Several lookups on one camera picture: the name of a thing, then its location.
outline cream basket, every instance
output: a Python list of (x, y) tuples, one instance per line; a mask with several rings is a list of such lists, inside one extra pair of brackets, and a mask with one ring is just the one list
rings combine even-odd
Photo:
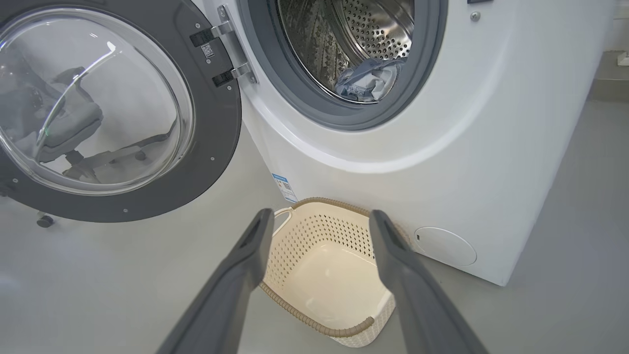
[(371, 343), (395, 308), (381, 283), (369, 212), (324, 198), (278, 210), (260, 287), (303, 323), (352, 348)]

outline chair wheel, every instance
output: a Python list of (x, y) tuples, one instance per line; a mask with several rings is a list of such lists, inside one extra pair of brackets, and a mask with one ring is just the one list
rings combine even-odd
[(147, 159), (147, 155), (144, 153), (144, 151), (138, 151), (135, 153), (135, 159), (138, 161), (144, 161)]
[(37, 225), (44, 228), (50, 227), (54, 223), (55, 221), (48, 215), (44, 215), (43, 217), (40, 217), (39, 220), (37, 220)]

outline gray floor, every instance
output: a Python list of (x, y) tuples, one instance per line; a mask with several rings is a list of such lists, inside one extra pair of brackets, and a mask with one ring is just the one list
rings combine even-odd
[[(141, 222), (33, 225), (0, 200), (0, 352), (152, 353), (260, 207), (284, 203), (240, 152), (216, 188)], [(629, 353), (629, 105), (589, 102), (510, 283), (422, 258), (491, 353)], [(397, 312), (353, 350), (252, 294), (241, 353), (403, 353)]]

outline label sticker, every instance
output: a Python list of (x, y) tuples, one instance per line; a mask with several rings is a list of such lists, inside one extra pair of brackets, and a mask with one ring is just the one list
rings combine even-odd
[(272, 173), (272, 175), (273, 178), (275, 178), (279, 190), (284, 195), (284, 199), (288, 200), (289, 202), (297, 203), (297, 197), (295, 197), (295, 192), (292, 191), (291, 185), (288, 183), (288, 180), (282, 176), (276, 175), (275, 173)]
[(212, 50), (212, 47), (209, 46), (209, 43), (205, 43), (204, 45), (202, 45), (201, 49), (203, 49), (205, 59), (209, 59), (212, 55), (214, 55), (214, 50)]

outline washing machine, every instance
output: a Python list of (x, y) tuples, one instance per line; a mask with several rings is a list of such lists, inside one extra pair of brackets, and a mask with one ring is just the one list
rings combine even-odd
[(242, 120), (290, 202), (382, 209), (416, 252), (505, 285), (576, 124), (613, 1), (1, 7), (9, 197), (92, 222), (159, 215), (221, 176)]

